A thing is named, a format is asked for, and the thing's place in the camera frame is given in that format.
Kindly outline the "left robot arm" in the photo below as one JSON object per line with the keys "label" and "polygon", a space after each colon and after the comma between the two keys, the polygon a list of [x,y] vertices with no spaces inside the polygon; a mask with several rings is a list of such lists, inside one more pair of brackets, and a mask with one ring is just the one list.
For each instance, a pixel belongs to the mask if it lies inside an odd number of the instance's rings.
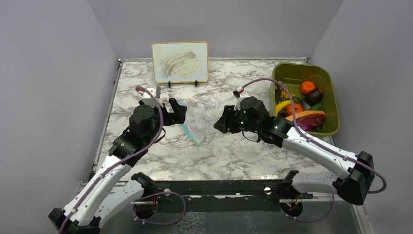
{"label": "left robot arm", "polygon": [[129,118],[128,127],[115,139],[109,154],[83,190],[64,208],[54,208],[48,215],[60,234],[98,234],[104,224],[135,200],[151,201],[161,193],[154,181],[137,173],[119,192],[109,195],[117,182],[160,141],[165,126],[183,124],[187,107],[169,99],[169,113],[158,101],[140,101]]}

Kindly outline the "orange toy tangerine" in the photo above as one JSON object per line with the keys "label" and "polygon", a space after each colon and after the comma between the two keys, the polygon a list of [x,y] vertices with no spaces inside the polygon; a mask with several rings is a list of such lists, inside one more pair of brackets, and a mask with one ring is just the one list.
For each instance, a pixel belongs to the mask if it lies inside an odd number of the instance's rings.
{"label": "orange toy tangerine", "polygon": [[316,89],[316,85],[311,82],[311,81],[304,81],[301,85],[300,85],[300,91],[302,94],[306,95],[308,93],[310,93],[311,91]]}

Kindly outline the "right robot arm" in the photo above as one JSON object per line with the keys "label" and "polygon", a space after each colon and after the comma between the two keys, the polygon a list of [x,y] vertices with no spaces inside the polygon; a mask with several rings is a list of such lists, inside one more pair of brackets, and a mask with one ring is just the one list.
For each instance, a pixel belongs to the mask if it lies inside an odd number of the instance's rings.
{"label": "right robot arm", "polygon": [[338,195],[348,203],[362,205],[375,177],[370,153],[356,154],[314,138],[295,127],[293,122],[271,116],[256,97],[243,97],[236,105],[224,106],[213,127],[221,133],[256,133],[265,143],[295,151],[328,169],[327,173],[292,173],[292,179],[281,185],[286,198],[318,192]]}

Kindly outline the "clear blue zip top bag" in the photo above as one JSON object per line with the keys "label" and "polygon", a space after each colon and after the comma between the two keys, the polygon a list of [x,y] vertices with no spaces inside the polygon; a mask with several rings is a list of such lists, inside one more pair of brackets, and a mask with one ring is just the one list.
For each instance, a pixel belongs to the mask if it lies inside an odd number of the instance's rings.
{"label": "clear blue zip top bag", "polygon": [[189,139],[200,146],[212,137],[215,129],[213,125],[221,116],[224,102],[218,97],[193,97],[179,102],[187,108],[185,121],[182,124]]}

